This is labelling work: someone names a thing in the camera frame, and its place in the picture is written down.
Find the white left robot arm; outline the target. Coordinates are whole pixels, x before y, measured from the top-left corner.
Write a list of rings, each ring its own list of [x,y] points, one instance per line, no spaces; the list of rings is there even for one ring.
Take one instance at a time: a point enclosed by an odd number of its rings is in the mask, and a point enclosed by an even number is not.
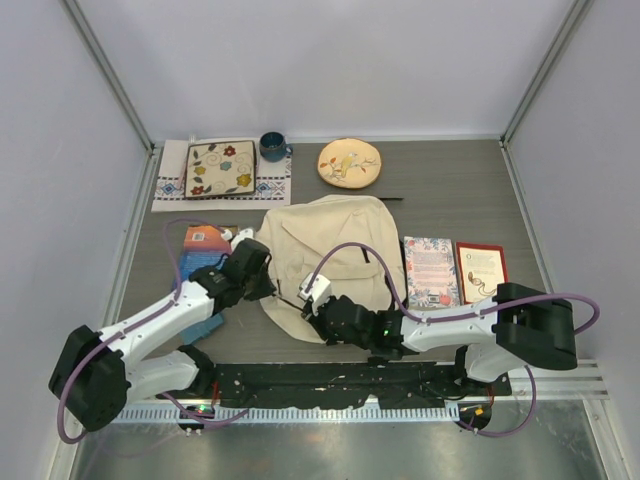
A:
[[[158,358],[149,355],[171,337],[242,300],[271,296],[269,249],[246,238],[221,266],[191,273],[175,290],[136,315],[94,331],[82,325],[64,344],[49,380],[58,398],[57,424],[70,413],[85,433],[109,425],[129,404],[164,393],[200,399],[210,391],[215,366],[193,346]]]

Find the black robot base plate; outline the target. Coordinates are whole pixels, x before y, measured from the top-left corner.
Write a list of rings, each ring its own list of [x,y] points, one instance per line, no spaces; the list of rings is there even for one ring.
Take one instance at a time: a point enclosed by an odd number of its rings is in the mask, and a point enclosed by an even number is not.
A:
[[[196,391],[172,391],[179,400],[217,400],[227,408],[343,410],[373,396],[381,408],[441,407],[492,394],[512,394],[508,376],[490,385],[461,380],[452,365],[435,362],[217,364]]]

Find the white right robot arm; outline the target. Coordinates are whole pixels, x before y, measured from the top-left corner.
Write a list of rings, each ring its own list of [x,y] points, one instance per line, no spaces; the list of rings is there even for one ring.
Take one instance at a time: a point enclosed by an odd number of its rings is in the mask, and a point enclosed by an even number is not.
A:
[[[424,312],[372,311],[331,291],[325,277],[299,287],[303,317],[328,345],[355,345],[381,361],[454,346],[451,380],[465,395],[528,365],[552,371],[577,366],[572,305],[516,283],[479,302]]]

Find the cream canvas backpack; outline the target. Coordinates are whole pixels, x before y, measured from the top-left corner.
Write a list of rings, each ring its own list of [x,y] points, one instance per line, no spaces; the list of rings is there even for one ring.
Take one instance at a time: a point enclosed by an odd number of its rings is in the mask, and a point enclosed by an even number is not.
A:
[[[370,310],[385,310],[392,302],[384,276],[388,269],[400,299],[406,298],[396,224],[385,204],[375,197],[327,195],[310,203],[272,209],[265,214],[255,239],[270,250],[269,277],[277,288],[276,296],[262,299],[261,306],[294,339],[322,342],[301,317],[299,286],[340,244],[364,244],[382,259],[354,246],[332,255],[320,274],[330,280],[334,295],[345,295]]]

